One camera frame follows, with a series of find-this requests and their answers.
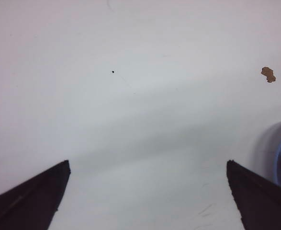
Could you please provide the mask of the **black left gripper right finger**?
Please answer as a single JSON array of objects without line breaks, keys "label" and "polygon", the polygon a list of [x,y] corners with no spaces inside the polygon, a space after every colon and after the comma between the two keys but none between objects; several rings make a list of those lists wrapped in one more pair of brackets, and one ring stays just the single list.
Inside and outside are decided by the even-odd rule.
[{"label": "black left gripper right finger", "polygon": [[281,230],[281,187],[233,160],[226,176],[246,230]]}]

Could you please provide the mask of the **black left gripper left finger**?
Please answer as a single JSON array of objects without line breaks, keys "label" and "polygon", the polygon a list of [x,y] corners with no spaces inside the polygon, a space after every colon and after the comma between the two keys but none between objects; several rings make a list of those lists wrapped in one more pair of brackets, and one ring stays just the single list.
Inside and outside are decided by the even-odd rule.
[{"label": "black left gripper left finger", "polygon": [[71,170],[62,161],[0,195],[0,230],[47,230],[64,196]]}]

